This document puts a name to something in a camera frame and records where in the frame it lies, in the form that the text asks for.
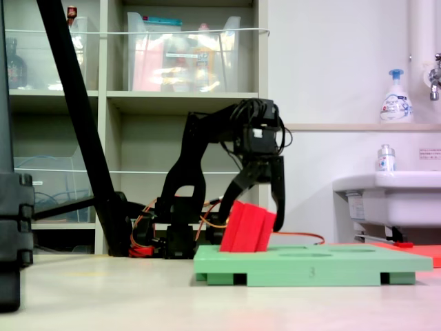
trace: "pump bottle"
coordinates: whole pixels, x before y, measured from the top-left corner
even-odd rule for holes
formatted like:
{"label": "pump bottle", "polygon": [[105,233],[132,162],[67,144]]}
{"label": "pump bottle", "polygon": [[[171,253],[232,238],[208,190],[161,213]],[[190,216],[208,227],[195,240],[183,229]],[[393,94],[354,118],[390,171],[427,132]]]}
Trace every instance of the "pump bottle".
{"label": "pump bottle", "polygon": [[404,74],[401,69],[389,72],[393,79],[393,85],[386,94],[380,113],[381,123],[412,123],[413,108],[409,95],[400,84],[400,75]]}

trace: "black rubber foot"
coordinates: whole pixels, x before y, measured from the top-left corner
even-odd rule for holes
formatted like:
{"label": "black rubber foot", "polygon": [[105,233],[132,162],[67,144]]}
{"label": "black rubber foot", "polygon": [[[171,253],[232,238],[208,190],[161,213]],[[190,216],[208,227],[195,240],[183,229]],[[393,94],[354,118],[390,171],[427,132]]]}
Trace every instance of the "black rubber foot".
{"label": "black rubber foot", "polygon": [[0,267],[0,312],[15,312],[20,308],[20,271]]}

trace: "floor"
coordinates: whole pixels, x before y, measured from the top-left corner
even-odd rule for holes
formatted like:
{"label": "floor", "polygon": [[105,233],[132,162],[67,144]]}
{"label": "floor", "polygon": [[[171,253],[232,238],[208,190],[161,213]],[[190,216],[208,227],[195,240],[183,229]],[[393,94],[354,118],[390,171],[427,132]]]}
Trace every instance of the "floor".
{"label": "floor", "polygon": [[441,330],[441,269],[417,285],[207,287],[191,261],[36,256],[1,331]]}

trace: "faucet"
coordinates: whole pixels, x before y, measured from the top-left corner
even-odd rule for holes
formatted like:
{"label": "faucet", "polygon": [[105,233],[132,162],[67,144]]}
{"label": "faucet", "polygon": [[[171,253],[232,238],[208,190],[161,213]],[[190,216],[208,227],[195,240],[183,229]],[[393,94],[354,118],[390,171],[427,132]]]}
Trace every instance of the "faucet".
{"label": "faucet", "polygon": [[435,60],[438,62],[438,67],[432,69],[429,74],[430,79],[430,100],[437,101],[440,98],[440,93],[438,92],[438,86],[441,86],[441,53],[435,54]]}

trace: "clear plastic storage bin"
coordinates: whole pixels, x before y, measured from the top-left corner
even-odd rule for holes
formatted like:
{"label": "clear plastic storage bin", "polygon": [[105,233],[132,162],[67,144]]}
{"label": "clear plastic storage bin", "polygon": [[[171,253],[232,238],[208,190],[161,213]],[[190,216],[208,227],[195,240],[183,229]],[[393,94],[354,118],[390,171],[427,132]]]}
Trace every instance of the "clear plastic storage bin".
{"label": "clear plastic storage bin", "polygon": [[[238,92],[238,31],[148,34],[140,14],[127,19],[129,32],[140,32],[128,38],[129,90]],[[225,29],[239,25],[230,17]]]}
{"label": "clear plastic storage bin", "polygon": [[[35,210],[54,207],[60,203],[89,197],[92,194],[88,174],[81,151],[76,149],[72,157],[15,157],[15,172],[32,176],[35,191]],[[91,208],[57,215],[39,223],[90,223]]]}
{"label": "clear plastic storage bin", "polygon": [[[88,90],[98,88],[99,35],[87,17],[71,28],[76,57]],[[9,85],[22,90],[62,90],[48,37],[44,33],[6,32]]]}

